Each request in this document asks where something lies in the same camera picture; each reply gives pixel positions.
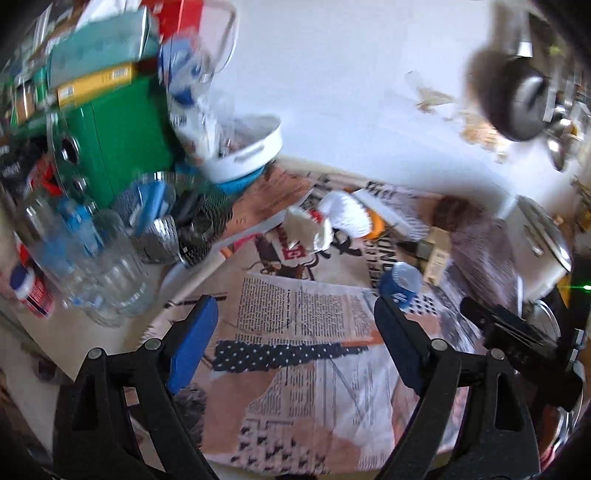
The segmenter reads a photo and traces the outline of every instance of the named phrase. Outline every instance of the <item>blue bottle cap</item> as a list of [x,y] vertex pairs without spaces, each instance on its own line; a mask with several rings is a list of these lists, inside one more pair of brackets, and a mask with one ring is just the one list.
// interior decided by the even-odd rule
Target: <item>blue bottle cap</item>
[[17,265],[14,267],[10,275],[10,288],[13,290],[21,288],[22,284],[25,283],[27,273],[27,268],[24,265]]

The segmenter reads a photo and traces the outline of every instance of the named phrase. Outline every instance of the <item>pan handle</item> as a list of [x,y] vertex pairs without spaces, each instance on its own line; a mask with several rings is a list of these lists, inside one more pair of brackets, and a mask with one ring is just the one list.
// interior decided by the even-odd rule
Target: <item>pan handle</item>
[[518,57],[533,58],[534,47],[531,44],[530,34],[530,13],[526,9],[522,9],[520,12],[521,25],[519,34],[519,47],[517,48]]

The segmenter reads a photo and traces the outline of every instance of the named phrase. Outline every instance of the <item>yellow box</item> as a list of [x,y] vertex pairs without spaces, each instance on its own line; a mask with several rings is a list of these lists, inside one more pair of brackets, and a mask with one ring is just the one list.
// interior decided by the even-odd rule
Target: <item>yellow box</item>
[[133,63],[124,63],[80,77],[57,88],[60,107],[81,105],[116,87],[128,85],[136,74]]

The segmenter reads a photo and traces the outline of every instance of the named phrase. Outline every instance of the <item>white plastic container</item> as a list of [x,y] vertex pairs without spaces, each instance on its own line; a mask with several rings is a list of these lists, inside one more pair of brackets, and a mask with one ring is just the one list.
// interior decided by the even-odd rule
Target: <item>white plastic container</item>
[[222,158],[213,158],[199,165],[199,170],[212,183],[236,180],[269,163],[281,150],[281,120],[276,116],[247,116],[240,119],[236,131],[254,139],[248,147]]

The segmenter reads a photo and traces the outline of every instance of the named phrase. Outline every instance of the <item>plastic bottle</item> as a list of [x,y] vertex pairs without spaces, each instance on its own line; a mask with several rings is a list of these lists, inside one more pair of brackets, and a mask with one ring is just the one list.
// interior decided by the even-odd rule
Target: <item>plastic bottle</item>
[[10,286],[17,299],[24,303],[36,316],[47,318],[54,308],[53,296],[35,271],[24,265],[17,265],[10,276]]
[[423,276],[412,265],[396,262],[385,271],[379,284],[380,295],[390,295],[400,309],[408,307],[423,286]]

